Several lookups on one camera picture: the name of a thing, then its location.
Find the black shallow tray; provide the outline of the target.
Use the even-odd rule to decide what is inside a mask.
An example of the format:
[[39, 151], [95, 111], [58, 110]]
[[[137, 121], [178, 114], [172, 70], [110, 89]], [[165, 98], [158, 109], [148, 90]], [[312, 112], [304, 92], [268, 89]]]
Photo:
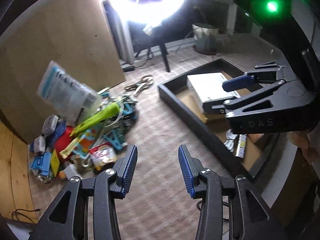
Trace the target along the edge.
[[243, 160], [236, 158], [224, 142], [229, 129], [223, 114], [204, 115], [187, 86], [187, 77], [194, 74], [222, 73], [227, 79], [237, 77], [242, 71], [229, 62], [218, 59], [174, 77], [158, 86], [159, 97], [201, 140], [231, 176], [247, 175], [253, 180], [270, 177], [280, 166], [285, 146], [281, 134], [267, 134], [258, 142], [247, 141]]

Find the fruit print blue pouch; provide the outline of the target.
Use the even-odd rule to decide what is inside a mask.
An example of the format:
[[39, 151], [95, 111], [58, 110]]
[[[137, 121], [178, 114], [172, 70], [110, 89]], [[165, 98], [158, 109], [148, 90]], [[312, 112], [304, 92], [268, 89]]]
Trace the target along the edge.
[[74, 150], [80, 153], [87, 153], [96, 140], [97, 132], [95, 129], [88, 129], [78, 140]]

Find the gold snack bar wrapper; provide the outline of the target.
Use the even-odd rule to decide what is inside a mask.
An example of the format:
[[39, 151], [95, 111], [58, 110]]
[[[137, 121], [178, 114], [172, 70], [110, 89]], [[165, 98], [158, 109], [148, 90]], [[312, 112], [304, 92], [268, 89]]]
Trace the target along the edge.
[[73, 149], [75, 148], [76, 144], [78, 143], [79, 138], [74, 138], [64, 150], [62, 150], [59, 155], [63, 161], [67, 160], [69, 156], [72, 154]]

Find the green snack stick packet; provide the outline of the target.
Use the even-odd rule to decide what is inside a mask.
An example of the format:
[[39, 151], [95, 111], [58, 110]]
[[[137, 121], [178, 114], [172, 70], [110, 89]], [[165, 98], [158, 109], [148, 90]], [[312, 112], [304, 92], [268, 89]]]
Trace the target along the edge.
[[87, 120], [83, 121], [81, 124], [76, 126], [72, 130], [72, 132], [69, 136], [70, 137], [75, 136], [75, 135], [87, 130], [88, 128], [96, 125], [97, 123], [99, 123], [103, 120], [109, 119], [119, 113], [120, 113], [120, 105], [116, 102], [111, 103], [108, 106], [106, 106], [103, 110], [99, 111], [98, 113], [96, 113], [92, 117], [88, 118]]

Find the orange toy figure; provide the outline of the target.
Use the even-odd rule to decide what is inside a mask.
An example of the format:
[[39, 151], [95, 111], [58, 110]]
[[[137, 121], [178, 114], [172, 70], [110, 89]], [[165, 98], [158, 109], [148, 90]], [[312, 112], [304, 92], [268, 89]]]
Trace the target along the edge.
[[60, 171], [57, 176], [61, 179], [61, 180], [65, 180], [66, 179], [66, 175], [63, 171]]

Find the cardboard box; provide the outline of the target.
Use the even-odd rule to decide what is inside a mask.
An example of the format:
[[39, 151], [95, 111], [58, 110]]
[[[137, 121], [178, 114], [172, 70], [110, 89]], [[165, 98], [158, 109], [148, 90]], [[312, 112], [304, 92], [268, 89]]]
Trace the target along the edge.
[[51, 106], [36, 94], [50, 61], [95, 90], [125, 80], [101, 0], [39, 0], [1, 37], [1, 111], [25, 142]]

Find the black power strip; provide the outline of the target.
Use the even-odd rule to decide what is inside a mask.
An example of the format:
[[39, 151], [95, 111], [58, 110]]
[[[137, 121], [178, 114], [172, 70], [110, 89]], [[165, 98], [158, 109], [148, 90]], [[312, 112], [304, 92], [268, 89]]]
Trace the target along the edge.
[[132, 72], [135, 70], [135, 67], [134, 66], [128, 66], [128, 67], [124, 67], [122, 68], [123, 72]]

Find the grey tin box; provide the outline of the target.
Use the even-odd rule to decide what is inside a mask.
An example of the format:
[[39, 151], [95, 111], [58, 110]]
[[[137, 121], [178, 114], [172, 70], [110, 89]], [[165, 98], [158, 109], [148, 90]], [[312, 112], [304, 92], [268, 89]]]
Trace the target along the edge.
[[45, 137], [53, 134], [56, 130], [59, 117], [55, 114], [49, 116], [43, 123], [41, 134]]

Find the white tissue pack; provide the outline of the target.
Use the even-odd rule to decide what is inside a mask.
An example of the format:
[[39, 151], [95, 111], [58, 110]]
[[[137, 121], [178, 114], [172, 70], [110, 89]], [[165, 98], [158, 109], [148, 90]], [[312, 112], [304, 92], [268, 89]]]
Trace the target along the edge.
[[46, 150], [46, 140], [44, 136], [39, 136], [29, 145], [29, 151], [33, 153], [43, 153]]

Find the potted spider plant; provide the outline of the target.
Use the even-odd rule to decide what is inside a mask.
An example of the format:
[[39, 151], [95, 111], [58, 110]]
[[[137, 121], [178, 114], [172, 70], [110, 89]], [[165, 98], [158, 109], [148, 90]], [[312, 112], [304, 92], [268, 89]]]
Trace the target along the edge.
[[221, 35], [232, 38], [236, 31], [228, 27], [217, 27], [209, 24], [208, 19], [200, 7], [193, 5], [193, 9], [197, 10], [203, 20], [202, 23], [192, 24], [192, 30], [182, 40], [181, 44], [175, 50], [177, 53], [185, 44], [185, 40], [193, 35], [193, 48], [196, 52], [204, 55], [215, 55], [217, 52], [217, 41], [222, 40]]

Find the dark blue paper box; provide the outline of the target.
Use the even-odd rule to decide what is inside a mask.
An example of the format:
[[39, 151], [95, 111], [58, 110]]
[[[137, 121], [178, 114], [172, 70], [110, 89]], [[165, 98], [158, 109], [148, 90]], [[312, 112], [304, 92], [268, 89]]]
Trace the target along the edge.
[[66, 128], [67, 128], [66, 120], [62, 120], [61, 122], [58, 122], [55, 131], [51, 135], [49, 135], [46, 139], [47, 146], [50, 148], [53, 148], [57, 139], [59, 139], [66, 131]]

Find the coffee mate sachet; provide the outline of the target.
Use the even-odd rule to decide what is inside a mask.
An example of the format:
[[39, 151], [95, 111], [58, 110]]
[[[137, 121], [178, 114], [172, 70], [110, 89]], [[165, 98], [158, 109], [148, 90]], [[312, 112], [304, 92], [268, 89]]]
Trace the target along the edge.
[[109, 142], [90, 148], [88, 152], [97, 171], [100, 171], [107, 164], [115, 163], [117, 160], [116, 152]]

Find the clear printed refill pouch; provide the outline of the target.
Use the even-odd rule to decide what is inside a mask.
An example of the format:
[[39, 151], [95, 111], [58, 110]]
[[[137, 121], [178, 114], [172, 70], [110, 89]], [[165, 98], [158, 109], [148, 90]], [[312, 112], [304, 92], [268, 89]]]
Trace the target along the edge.
[[102, 100], [95, 90], [71, 77], [55, 61], [50, 61], [36, 94], [74, 125], [95, 115]]

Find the red fabric pouch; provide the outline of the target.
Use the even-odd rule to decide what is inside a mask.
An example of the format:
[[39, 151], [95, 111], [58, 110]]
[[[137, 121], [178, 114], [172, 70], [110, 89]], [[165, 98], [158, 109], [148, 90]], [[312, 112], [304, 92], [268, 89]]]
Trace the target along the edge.
[[64, 133], [54, 143], [54, 150], [56, 150], [57, 154], [63, 151], [73, 140], [71, 136], [73, 129], [72, 126], [66, 126]]

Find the white power adapter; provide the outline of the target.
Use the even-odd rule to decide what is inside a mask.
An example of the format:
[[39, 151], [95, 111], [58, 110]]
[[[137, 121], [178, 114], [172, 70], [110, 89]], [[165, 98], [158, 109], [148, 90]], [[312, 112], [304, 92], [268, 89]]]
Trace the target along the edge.
[[64, 170], [63, 170], [66, 178], [69, 180], [74, 176], [77, 176], [82, 179], [82, 176], [78, 173], [76, 166], [74, 164], [68, 165]]

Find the teal plastic clothes peg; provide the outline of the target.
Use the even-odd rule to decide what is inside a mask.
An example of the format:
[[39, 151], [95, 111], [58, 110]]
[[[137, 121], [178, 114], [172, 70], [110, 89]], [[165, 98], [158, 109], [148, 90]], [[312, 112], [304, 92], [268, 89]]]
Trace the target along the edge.
[[108, 134], [103, 135], [103, 139], [109, 142], [116, 151], [122, 151], [126, 146], [123, 133], [119, 129], [113, 129]]

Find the white plastic hanger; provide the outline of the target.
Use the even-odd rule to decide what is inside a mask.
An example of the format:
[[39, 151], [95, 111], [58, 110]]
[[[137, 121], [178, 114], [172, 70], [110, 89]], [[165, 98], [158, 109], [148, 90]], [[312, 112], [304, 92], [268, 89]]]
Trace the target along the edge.
[[[98, 134], [98, 138], [95, 141], [93, 146], [97, 146], [98, 143], [102, 141], [103, 135], [107, 134], [110, 130], [112, 130], [116, 127], [117, 123], [119, 122], [119, 120], [121, 119], [121, 117], [123, 115], [123, 110], [124, 110], [123, 102], [122, 101], [115, 101], [114, 103], [117, 104], [117, 107], [119, 108], [118, 116], [113, 122], [109, 122], [108, 120], [105, 120], [105, 122], [103, 123], [103, 129]], [[88, 153], [86, 155], [85, 159], [81, 162], [81, 166], [83, 168], [88, 168], [90, 165], [91, 165], [91, 161], [90, 161], [90, 156]]]

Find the metal scissors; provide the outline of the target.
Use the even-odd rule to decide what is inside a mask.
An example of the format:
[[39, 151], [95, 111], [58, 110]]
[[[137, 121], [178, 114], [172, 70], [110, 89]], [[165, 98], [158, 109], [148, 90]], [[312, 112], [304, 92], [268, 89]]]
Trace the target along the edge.
[[125, 93], [131, 94], [132, 97], [138, 97], [139, 94], [154, 84], [154, 79], [152, 75], [145, 75], [136, 83], [128, 85], [125, 87]]

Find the blue wet wipes pack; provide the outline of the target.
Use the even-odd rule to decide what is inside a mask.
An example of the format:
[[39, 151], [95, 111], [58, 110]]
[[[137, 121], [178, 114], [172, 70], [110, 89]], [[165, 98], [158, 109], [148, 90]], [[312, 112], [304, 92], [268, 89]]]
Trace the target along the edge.
[[34, 158], [33, 158], [33, 162], [32, 162], [32, 164], [31, 164], [31, 168], [32, 168], [33, 170], [40, 170], [41, 167], [42, 167], [42, 162], [43, 162], [42, 156], [36, 156], [36, 157], [34, 157]]

